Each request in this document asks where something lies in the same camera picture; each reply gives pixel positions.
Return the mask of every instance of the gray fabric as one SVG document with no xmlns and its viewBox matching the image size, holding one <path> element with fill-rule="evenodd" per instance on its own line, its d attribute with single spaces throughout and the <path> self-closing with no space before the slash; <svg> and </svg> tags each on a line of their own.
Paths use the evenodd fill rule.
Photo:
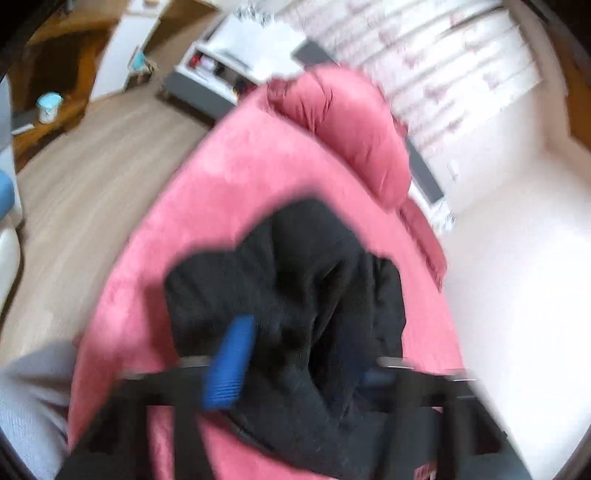
<svg viewBox="0 0 591 480">
<path fill-rule="evenodd" d="M 53 480 L 67 454 L 76 352 L 53 343 L 0 369 L 0 430 L 38 480 Z"/>
<path fill-rule="evenodd" d="M 0 82 L 0 151 L 12 142 L 12 109 L 10 107 L 10 86 L 8 78 Z"/>
</svg>

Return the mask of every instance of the wooden furniture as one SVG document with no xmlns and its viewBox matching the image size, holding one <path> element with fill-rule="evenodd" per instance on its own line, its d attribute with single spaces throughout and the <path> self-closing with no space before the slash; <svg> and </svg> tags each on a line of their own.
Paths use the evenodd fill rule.
<svg viewBox="0 0 591 480">
<path fill-rule="evenodd" d="M 57 90 L 64 97 L 64 103 L 53 123 L 36 122 L 34 129 L 14 137 L 17 171 L 26 164 L 26 153 L 44 137 L 59 130 L 68 131 L 80 123 L 95 82 L 97 56 L 117 21 L 113 16 L 75 11 L 66 17 L 51 17 L 31 37 L 21 60 L 8 74 L 13 110 L 34 108 L 40 93 L 54 89 L 50 77 L 53 76 L 54 85 L 56 75 L 59 77 L 61 73 L 63 76 L 70 73 L 73 80 L 66 91 Z"/>
<path fill-rule="evenodd" d="M 591 151 L 591 4 L 583 0 L 524 0 L 546 24 L 568 87 L 570 132 Z"/>
</svg>

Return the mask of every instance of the wooden floor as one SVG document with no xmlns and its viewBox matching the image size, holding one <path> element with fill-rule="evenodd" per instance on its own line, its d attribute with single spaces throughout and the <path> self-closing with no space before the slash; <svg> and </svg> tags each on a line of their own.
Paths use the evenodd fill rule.
<svg viewBox="0 0 591 480">
<path fill-rule="evenodd" d="M 24 266 L 0 364 L 84 327 L 129 234 L 207 133 L 153 90 L 105 100 L 19 173 Z"/>
</svg>

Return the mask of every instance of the white shelf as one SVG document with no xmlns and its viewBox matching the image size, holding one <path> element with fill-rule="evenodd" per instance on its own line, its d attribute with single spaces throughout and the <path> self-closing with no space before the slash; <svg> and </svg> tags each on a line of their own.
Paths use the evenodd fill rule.
<svg viewBox="0 0 591 480">
<path fill-rule="evenodd" d="M 219 63 L 225 65 L 226 67 L 234 70 L 234 72 L 239 73 L 247 80 L 250 80 L 252 83 L 259 85 L 261 83 L 265 83 L 267 79 L 257 78 L 251 73 L 251 67 L 249 65 L 245 65 L 242 62 L 233 60 L 231 58 L 226 57 L 223 53 L 217 52 L 212 50 L 207 46 L 207 44 L 197 41 L 193 43 L 193 48 L 195 50 L 199 50 L 201 53 L 204 53 L 208 57 L 217 60 Z"/>
<path fill-rule="evenodd" d="M 216 77 L 209 72 L 198 72 L 197 70 L 190 70 L 184 65 L 177 65 L 174 68 L 175 71 L 190 78 L 194 82 L 200 83 L 204 87 L 207 87 L 212 92 L 217 93 L 219 96 L 224 97 L 234 105 L 238 104 L 238 96 L 230 88 L 230 86 L 222 79 Z"/>
</svg>

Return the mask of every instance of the blue object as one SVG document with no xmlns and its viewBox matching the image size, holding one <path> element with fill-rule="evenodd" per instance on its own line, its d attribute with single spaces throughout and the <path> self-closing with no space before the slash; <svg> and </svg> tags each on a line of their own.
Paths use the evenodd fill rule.
<svg viewBox="0 0 591 480">
<path fill-rule="evenodd" d="M 41 95 L 37 100 L 37 105 L 45 110 L 52 110 L 61 105 L 64 99 L 56 92 L 49 92 Z"/>
<path fill-rule="evenodd" d="M 14 185 L 12 179 L 0 170 L 0 219 L 14 206 Z"/>
<path fill-rule="evenodd" d="M 255 344 L 255 319 L 236 317 L 205 376 L 204 410 L 228 410 L 240 396 Z"/>
<path fill-rule="evenodd" d="M 144 52 L 138 50 L 137 53 L 134 55 L 134 59 L 131 61 L 131 71 L 138 72 L 142 69 L 144 64 L 146 63 L 146 56 Z"/>
</svg>

